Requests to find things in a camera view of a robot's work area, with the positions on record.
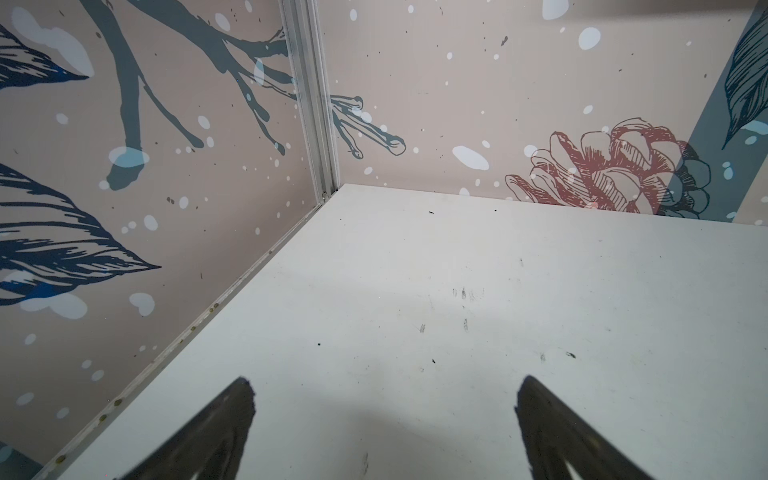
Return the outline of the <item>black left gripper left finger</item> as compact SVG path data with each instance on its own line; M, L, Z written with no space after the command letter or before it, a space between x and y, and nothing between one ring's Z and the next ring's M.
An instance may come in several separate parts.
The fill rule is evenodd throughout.
M255 392L239 377L123 477L234 479L255 414Z

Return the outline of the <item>aluminium corner frame post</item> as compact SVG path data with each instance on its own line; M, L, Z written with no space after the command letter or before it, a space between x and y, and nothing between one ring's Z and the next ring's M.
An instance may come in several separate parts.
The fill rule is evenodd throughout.
M279 4L313 187L322 205L338 191L340 174L318 3L281 0Z

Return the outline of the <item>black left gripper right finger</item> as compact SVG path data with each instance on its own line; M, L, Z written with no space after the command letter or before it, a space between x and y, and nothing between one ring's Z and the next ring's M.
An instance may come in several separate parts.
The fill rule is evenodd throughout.
M537 378L528 375L515 412L532 478L647 479L649 475Z

